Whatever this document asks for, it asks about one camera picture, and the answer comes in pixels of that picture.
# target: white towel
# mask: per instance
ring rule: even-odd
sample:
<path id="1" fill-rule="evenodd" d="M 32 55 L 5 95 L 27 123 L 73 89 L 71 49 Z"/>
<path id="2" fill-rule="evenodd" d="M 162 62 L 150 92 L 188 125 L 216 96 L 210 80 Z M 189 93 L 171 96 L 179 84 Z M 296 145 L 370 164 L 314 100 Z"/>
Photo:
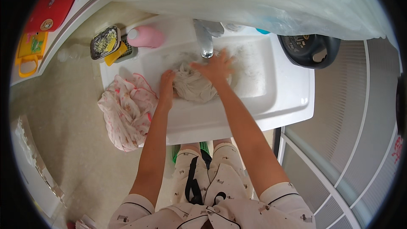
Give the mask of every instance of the white towel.
<path id="1" fill-rule="evenodd" d="M 181 64 L 180 69 L 176 69 L 175 72 L 173 87 L 181 98 L 192 102 L 206 103 L 218 96 L 218 91 L 212 83 L 188 64 Z M 230 85 L 231 75 L 227 78 L 227 82 Z"/>

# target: black pot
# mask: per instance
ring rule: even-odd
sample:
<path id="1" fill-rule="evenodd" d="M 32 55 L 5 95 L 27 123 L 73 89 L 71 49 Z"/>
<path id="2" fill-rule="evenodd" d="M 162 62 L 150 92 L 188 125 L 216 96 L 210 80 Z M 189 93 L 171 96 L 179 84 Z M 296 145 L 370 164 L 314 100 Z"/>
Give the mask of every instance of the black pot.
<path id="1" fill-rule="evenodd" d="M 280 36 L 278 40 L 288 59 L 295 65 L 311 69 L 322 69 L 335 60 L 341 39 L 323 35 Z M 326 49 L 321 62 L 314 61 L 314 55 Z"/>

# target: faucet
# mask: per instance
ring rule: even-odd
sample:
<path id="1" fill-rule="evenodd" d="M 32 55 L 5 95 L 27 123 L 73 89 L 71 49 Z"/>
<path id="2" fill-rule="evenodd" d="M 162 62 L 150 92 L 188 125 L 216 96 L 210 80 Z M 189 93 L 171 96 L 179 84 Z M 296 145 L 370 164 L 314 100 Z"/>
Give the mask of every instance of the faucet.
<path id="1" fill-rule="evenodd" d="M 201 55 L 204 59 L 208 59 L 213 56 L 213 37 L 221 37 L 225 30 L 220 22 L 194 20 L 195 34 L 199 47 L 201 47 Z"/>

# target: hand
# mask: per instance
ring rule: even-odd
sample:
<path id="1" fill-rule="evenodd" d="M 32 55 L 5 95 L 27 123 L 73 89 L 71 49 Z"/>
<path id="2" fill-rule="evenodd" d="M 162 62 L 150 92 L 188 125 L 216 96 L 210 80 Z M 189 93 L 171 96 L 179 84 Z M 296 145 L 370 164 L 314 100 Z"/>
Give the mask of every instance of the hand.
<path id="1" fill-rule="evenodd" d="M 191 62 L 189 65 L 195 68 L 205 78 L 207 78 L 212 84 L 216 85 L 219 82 L 224 82 L 229 74 L 234 73 L 233 69 L 229 66 L 233 61 L 233 57 L 226 57 L 226 49 L 222 49 L 219 56 L 213 55 L 209 59 L 209 64 L 202 65 L 196 62 Z"/>
<path id="2" fill-rule="evenodd" d="M 170 110 L 173 106 L 173 80 L 176 74 L 172 70 L 167 70 L 161 75 L 160 99 L 158 106 L 165 110 Z"/>

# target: yellow soap bar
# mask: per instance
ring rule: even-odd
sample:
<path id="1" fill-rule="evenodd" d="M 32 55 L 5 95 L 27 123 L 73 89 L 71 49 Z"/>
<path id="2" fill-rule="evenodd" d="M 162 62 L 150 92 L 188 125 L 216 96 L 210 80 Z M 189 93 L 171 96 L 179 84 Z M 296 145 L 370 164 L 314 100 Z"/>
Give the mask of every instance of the yellow soap bar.
<path id="1" fill-rule="evenodd" d="M 109 52 L 113 50 L 114 45 L 116 44 L 116 38 L 113 38 L 110 43 L 107 45 L 105 51 Z"/>
<path id="2" fill-rule="evenodd" d="M 109 54 L 105 57 L 105 63 L 107 64 L 107 66 L 111 66 L 126 51 L 127 51 L 127 46 L 125 45 L 124 42 L 121 42 L 120 47 L 117 49 L 117 51 L 115 51 L 112 54 Z"/>

